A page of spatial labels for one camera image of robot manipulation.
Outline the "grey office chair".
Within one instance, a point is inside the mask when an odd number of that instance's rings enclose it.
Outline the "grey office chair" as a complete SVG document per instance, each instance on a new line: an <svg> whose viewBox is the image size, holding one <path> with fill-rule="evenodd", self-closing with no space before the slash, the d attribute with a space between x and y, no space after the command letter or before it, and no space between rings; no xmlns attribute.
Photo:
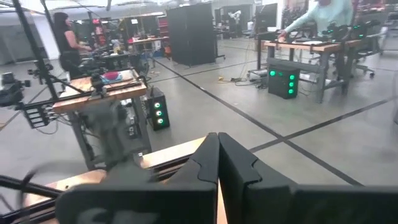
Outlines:
<svg viewBox="0 0 398 224"><path fill-rule="evenodd" d="M351 37L360 41L354 53L353 72L361 70L363 75L368 74L370 78L374 78L375 71L360 64L360 60L366 60L368 56L382 53L380 39L384 37L384 33L381 32L381 28L382 22L377 19L358 21L353 26Z"/></svg>

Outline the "person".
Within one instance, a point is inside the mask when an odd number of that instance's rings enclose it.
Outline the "person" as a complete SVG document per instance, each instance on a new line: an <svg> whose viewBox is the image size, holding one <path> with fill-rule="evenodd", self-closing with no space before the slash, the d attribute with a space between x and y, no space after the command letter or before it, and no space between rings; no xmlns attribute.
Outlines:
<svg viewBox="0 0 398 224"><path fill-rule="evenodd" d="M353 13L352 0L317 0L313 8L281 30L278 40L285 40L288 33L311 21L316 23L318 35L322 35L330 24L350 26Z"/></svg>
<svg viewBox="0 0 398 224"><path fill-rule="evenodd" d="M74 80L83 76L79 65L81 64L80 52L92 51L90 46L80 45L76 35L72 31L68 14L56 12L53 15L53 32L60 51L59 61L62 68L69 73L70 79Z"/></svg>

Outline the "black partition screen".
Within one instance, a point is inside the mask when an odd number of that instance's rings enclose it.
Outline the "black partition screen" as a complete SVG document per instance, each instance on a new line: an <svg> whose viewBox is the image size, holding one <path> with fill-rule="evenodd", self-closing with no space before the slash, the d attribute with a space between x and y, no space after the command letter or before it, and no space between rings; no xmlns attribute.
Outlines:
<svg viewBox="0 0 398 224"><path fill-rule="evenodd" d="M174 62L191 67L216 61L210 3L169 9L167 21Z"/></svg>

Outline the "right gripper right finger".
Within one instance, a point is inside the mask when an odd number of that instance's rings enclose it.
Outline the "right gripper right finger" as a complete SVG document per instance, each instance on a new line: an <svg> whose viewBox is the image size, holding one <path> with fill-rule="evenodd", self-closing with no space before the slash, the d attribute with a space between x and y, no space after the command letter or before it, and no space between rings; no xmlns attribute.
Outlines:
<svg viewBox="0 0 398 224"><path fill-rule="evenodd" d="M229 224L283 224L295 182L219 133L219 178Z"/></svg>

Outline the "black station frame post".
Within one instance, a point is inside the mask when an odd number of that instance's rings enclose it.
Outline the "black station frame post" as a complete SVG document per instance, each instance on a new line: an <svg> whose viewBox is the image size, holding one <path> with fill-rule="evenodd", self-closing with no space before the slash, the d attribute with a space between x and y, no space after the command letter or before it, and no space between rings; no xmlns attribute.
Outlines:
<svg viewBox="0 0 398 224"><path fill-rule="evenodd" d="M24 10L19 2L19 0L12 0L12 3L14 5L14 8L16 10L16 13L19 17L19 20L22 24L22 27L24 29L24 32L27 36L27 40L30 43L30 47L32 49L32 52L34 53L34 56L36 57L36 60L38 61L38 66L39 66L39 70L40 70L40 77L43 78L45 80L45 83L48 87L48 89L50 90L50 94L52 96L53 100L57 100L58 99L58 95L57 92L55 91L55 87L51 81L51 77L49 75L49 71L47 70L45 64L44 64L44 60L41 57L38 45L34 39L32 30L30 29L30 25L27 21L27 18L24 14Z"/></svg>

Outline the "black computer monitor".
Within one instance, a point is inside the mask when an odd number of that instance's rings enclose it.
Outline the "black computer monitor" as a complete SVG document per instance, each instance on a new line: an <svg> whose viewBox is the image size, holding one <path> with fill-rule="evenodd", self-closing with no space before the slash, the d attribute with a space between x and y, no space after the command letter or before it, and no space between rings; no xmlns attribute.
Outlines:
<svg viewBox="0 0 398 224"><path fill-rule="evenodd" d="M256 31L267 32L269 27L277 25L277 3L266 4L256 10L255 14Z"/></svg>

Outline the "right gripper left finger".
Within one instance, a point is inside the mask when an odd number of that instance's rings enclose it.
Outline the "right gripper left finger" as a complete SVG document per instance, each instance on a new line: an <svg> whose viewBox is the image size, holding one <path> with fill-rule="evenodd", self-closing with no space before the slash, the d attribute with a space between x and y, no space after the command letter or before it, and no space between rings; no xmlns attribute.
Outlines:
<svg viewBox="0 0 398 224"><path fill-rule="evenodd" d="M169 224L215 224L220 142L210 133L188 161L169 179L184 189L174 197Z"/></svg>

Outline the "black computer tower green lights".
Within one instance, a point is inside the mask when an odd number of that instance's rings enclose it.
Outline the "black computer tower green lights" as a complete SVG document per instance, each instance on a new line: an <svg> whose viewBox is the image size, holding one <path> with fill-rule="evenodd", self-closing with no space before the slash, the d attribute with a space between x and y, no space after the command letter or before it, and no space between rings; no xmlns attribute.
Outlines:
<svg viewBox="0 0 398 224"><path fill-rule="evenodd" d="M270 65L268 92L285 100L297 97L300 69Z"/></svg>
<svg viewBox="0 0 398 224"><path fill-rule="evenodd" d="M147 90L144 100L148 122L154 131L168 128L170 126L167 102L164 93L153 86Z"/></svg>

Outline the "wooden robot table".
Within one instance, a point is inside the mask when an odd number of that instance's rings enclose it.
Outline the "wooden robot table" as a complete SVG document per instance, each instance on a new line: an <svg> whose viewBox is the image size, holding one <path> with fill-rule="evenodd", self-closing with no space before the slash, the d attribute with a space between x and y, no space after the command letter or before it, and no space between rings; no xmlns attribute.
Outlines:
<svg viewBox="0 0 398 224"><path fill-rule="evenodd" d="M308 83L313 83L316 86L316 102L323 101L324 93L330 88L340 87L342 94L347 94L349 83L351 80L351 67L354 60L356 47L360 44L358 40L349 40L347 42L325 43L323 45L306 45L283 43L276 41L265 41L264 45L267 47L267 64L268 66L286 66L287 68L299 69L307 72L316 73L318 77L312 80L306 80ZM275 50L278 48L289 50L289 59L275 58ZM318 65L306 64L294 61L295 50L307 50L311 53L318 53L320 55L320 63ZM340 78L338 81L332 80L327 83L328 66L330 56L335 56L335 65L337 75Z"/></svg>
<svg viewBox="0 0 398 224"><path fill-rule="evenodd" d="M55 113L67 115L89 170L95 169L101 163L105 164L100 137L90 128L91 122L87 113L92 109L98 109L100 106L115 106L119 103L121 108L127 111L130 139L138 146L142 144L139 133L143 125L136 126L134 123L137 118L146 119L142 97L147 93L147 86L135 70L121 71L121 74L122 80L105 84L104 98L91 95L90 78L72 80L60 99L52 106Z"/></svg>

